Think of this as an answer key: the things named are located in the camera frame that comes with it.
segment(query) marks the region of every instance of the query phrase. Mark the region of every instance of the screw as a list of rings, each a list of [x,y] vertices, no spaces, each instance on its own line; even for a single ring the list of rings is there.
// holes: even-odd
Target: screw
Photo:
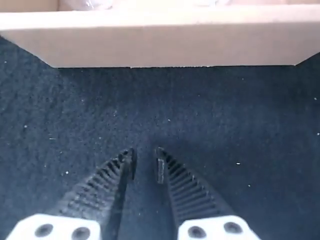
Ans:
[[[190,227],[188,229],[188,234],[190,238],[194,238],[194,239],[204,239],[207,236],[205,230],[203,230],[199,226]]]
[[[224,230],[230,234],[242,233],[242,228],[239,226],[239,224],[231,221],[224,224]]]
[[[34,235],[38,238],[43,238],[48,236],[51,232],[54,226],[52,224],[44,224],[37,228]]]
[[[72,233],[72,240],[87,240],[90,237],[90,230],[87,227],[79,227]]]

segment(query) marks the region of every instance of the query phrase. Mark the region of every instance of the cardboard box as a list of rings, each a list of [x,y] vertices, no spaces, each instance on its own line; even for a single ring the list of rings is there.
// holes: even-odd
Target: cardboard box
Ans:
[[[296,65],[320,52],[320,0],[207,3],[0,0],[0,34],[56,68]]]

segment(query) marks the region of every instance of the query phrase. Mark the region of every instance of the black carpet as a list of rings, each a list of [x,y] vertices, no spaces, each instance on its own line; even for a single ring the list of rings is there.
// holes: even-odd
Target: black carpet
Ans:
[[[53,69],[0,39],[0,239],[138,151],[120,240],[170,240],[161,145],[262,240],[320,237],[320,55],[298,66]]]

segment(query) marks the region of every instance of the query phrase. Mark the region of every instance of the screw hole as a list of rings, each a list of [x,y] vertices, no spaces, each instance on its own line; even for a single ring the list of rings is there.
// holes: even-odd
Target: screw hole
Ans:
[[[242,233],[242,228],[235,222],[227,222],[226,224],[224,224],[224,230],[230,234]]]
[[[190,238],[203,239],[207,236],[205,230],[198,226],[192,226],[188,229],[188,234]]]
[[[87,227],[79,227],[72,233],[72,240],[87,240],[90,237],[90,230]]]
[[[54,226],[52,224],[41,225],[40,227],[37,228],[34,235],[38,238],[46,237],[52,232],[53,228]]]

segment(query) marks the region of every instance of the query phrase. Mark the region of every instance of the dark gray carpet surface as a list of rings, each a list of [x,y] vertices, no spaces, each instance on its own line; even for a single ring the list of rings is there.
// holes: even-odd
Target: dark gray carpet surface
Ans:
[[[172,239],[154,181],[159,145],[262,240],[319,239],[320,55],[298,66],[53,69],[0,39],[0,239],[127,147],[139,162],[119,238]]]

